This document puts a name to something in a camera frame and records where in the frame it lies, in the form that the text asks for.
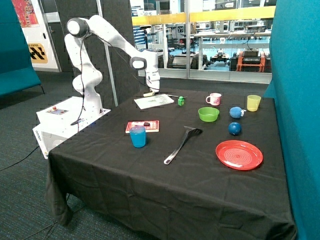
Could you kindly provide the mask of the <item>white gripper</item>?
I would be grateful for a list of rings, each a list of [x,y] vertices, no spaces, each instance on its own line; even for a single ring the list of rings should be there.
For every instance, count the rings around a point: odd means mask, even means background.
[[[149,92],[151,95],[157,95],[160,93],[160,75],[156,72],[146,72],[145,73],[146,84],[149,87]]]

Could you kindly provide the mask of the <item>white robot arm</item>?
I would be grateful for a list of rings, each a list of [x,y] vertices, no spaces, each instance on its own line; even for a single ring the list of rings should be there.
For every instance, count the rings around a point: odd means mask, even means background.
[[[99,15],[89,19],[74,17],[67,22],[68,34],[64,37],[65,46],[72,65],[80,70],[72,82],[73,88],[83,97],[84,113],[98,116],[103,112],[102,100],[95,87],[103,79],[102,73],[91,62],[84,46],[85,38],[97,36],[108,46],[123,50],[130,56],[129,65],[135,70],[144,70],[146,84],[153,93],[160,90],[158,55],[150,50],[137,50],[108,21]]]

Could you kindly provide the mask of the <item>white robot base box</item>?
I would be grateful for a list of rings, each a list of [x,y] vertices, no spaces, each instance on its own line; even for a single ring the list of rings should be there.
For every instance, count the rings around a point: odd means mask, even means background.
[[[38,111],[39,124],[32,130],[43,157],[47,159],[52,149],[108,112],[110,110],[106,108],[99,114],[84,110],[83,98],[77,96]]]

